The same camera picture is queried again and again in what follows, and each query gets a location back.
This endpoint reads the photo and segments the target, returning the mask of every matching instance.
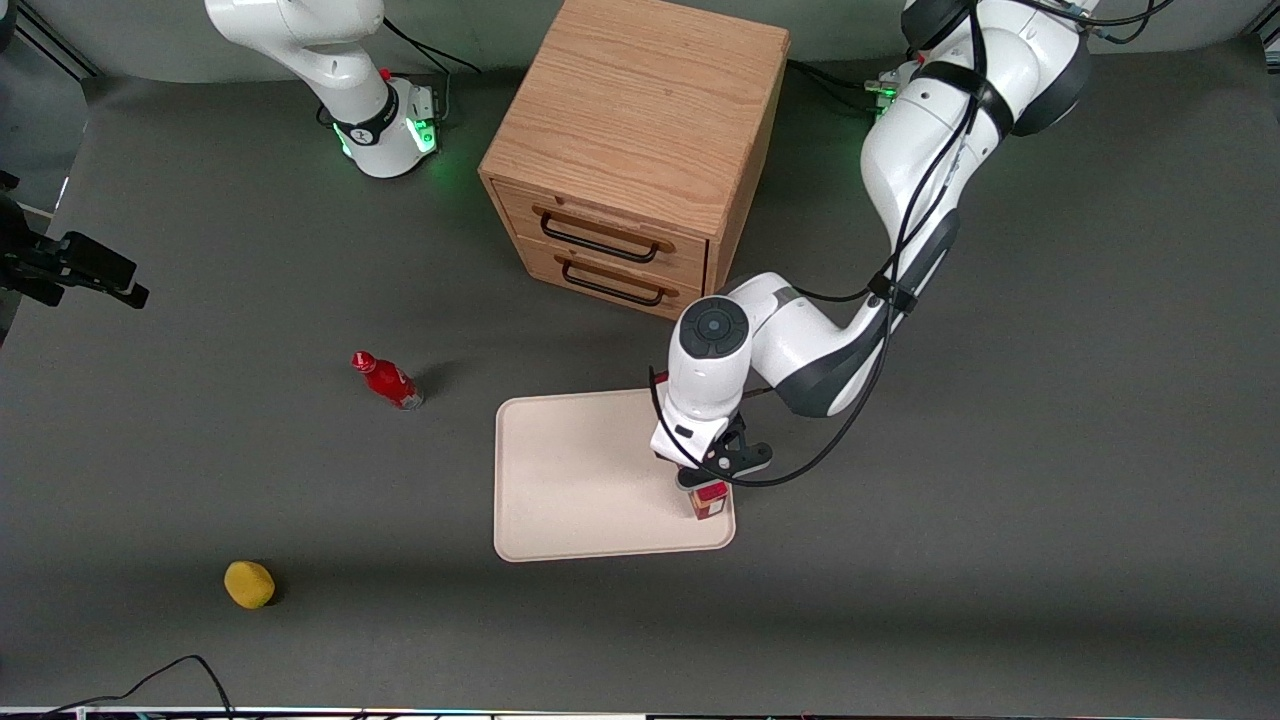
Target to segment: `yellow ball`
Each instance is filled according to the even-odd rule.
[[[223,585],[236,605],[246,610],[262,607],[275,594],[275,580],[271,579],[271,574],[266,568],[248,560],[237,560],[228,565]]]

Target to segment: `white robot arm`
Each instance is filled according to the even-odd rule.
[[[205,10],[223,37],[311,87],[366,174],[404,174],[435,150],[430,90],[384,79],[357,44],[383,24],[383,0],[205,0]]]
[[[910,218],[915,232],[904,237],[895,268],[896,291],[886,263],[854,319],[841,328],[786,279],[764,273],[694,302],[677,322],[650,447],[685,468],[684,487],[714,482],[705,468],[736,478],[760,469],[772,455],[767,446],[754,446],[750,457],[735,456],[735,448],[745,448],[737,407],[749,369],[792,413],[809,418],[835,415],[867,392],[886,332],[914,309],[955,241],[955,208],[968,179],[1007,135],[1038,132],[1075,105],[1089,54],[1074,23],[1014,0],[982,0],[982,76],[974,72],[970,3],[908,3],[902,28],[923,64],[863,146],[863,181],[891,250],[908,227],[904,215],[913,195],[919,195]],[[1078,8],[1096,4],[1087,0]],[[948,145],[973,100],[979,113],[972,132]],[[890,301],[892,323],[886,322]]]

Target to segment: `red bottle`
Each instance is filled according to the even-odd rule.
[[[365,375],[369,389],[392,401],[401,410],[413,410],[422,404],[413,380],[390,360],[379,360],[361,350],[351,357],[351,366]]]

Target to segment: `drawer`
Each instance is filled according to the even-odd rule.
[[[516,242],[516,250],[529,274],[540,281],[673,320],[701,297],[698,288],[626,273],[581,256],[572,258],[545,242],[521,240]]]
[[[493,181],[502,210],[516,234],[573,251],[594,265],[639,270],[701,290],[707,242],[639,220],[611,217],[552,193]]]

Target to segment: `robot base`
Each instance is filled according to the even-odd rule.
[[[334,127],[342,151],[366,176],[394,178],[412,170],[424,158],[435,152],[439,138],[435,127],[435,101],[430,87],[417,87],[403,78],[388,81],[399,96],[399,109],[378,145],[356,145]]]

